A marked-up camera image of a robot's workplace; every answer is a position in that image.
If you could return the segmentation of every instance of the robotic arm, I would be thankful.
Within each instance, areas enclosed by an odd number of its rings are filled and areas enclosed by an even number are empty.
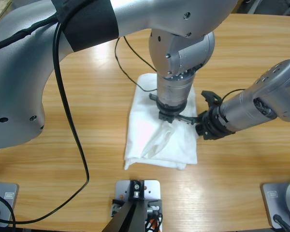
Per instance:
[[[0,41],[50,17],[60,0],[42,0],[19,8],[0,21]],[[61,36],[59,57],[151,28],[150,54],[157,68],[160,118],[180,116],[195,73],[210,59],[213,30],[237,0],[94,0],[78,12]],[[0,50],[0,148],[25,143],[44,128],[42,94],[53,70],[56,25]],[[252,87],[221,107],[214,96],[198,122],[197,132],[217,139],[277,116],[290,121],[290,60],[265,73]]]
[[[53,15],[60,7],[58,2],[62,1],[42,0],[8,14],[0,21],[0,41]],[[185,108],[195,72],[213,52],[211,31],[236,3],[237,0],[92,1],[67,25],[59,57],[152,28],[150,47],[158,70],[159,107],[167,114],[179,114]],[[25,143],[43,131],[42,94],[53,70],[55,27],[42,27],[0,50],[0,148]]]

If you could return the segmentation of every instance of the round hole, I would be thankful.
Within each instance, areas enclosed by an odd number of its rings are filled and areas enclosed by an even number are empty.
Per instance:
[[[7,118],[7,117],[2,117],[2,118],[0,118],[0,122],[7,122],[9,119]]]
[[[34,115],[34,116],[32,116],[29,120],[30,120],[30,121],[34,121],[34,120],[36,120],[36,119],[37,119],[37,116]]]
[[[184,14],[184,19],[188,20],[190,18],[190,16],[191,16],[191,13],[187,12],[187,13]]]

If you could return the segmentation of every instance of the table surface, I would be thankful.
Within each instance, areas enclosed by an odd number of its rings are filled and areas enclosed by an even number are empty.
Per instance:
[[[290,59],[290,17],[231,15],[215,31],[217,45],[194,86],[221,96],[250,86],[276,63]],[[144,58],[149,30],[127,38]],[[198,140],[198,165],[184,171],[145,164],[123,170],[135,86],[118,68],[115,41],[71,54],[61,62],[72,114],[90,168],[89,185],[33,229],[100,232],[110,220],[115,183],[157,179],[166,232],[235,231],[269,227],[260,186],[290,181],[290,123],[277,119],[218,141]],[[118,56],[134,80],[151,72],[122,40]],[[0,182],[17,183],[17,220],[40,217],[70,197],[85,173],[52,74],[43,94],[45,131],[29,143],[0,151]]]

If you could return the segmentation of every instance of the white towel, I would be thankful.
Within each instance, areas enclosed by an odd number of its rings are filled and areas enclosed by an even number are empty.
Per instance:
[[[141,75],[137,82],[146,90],[157,88],[157,75]],[[194,88],[181,113],[197,116]],[[147,163],[169,168],[185,169],[187,164],[197,164],[197,139],[193,125],[174,120],[172,124],[159,118],[159,110],[149,93],[136,87],[129,116],[125,152],[125,170],[133,163]]]

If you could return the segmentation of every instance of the label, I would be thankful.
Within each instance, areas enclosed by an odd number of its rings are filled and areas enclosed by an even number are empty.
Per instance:
[[[8,199],[8,200],[12,200],[12,199],[14,199],[14,193],[13,193],[13,192],[6,192],[6,193],[4,194],[4,198],[5,198],[5,199]]]
[[[268,191],[267,195],[269,196],[269,198],[277,198],[278,197],[277,191]]]

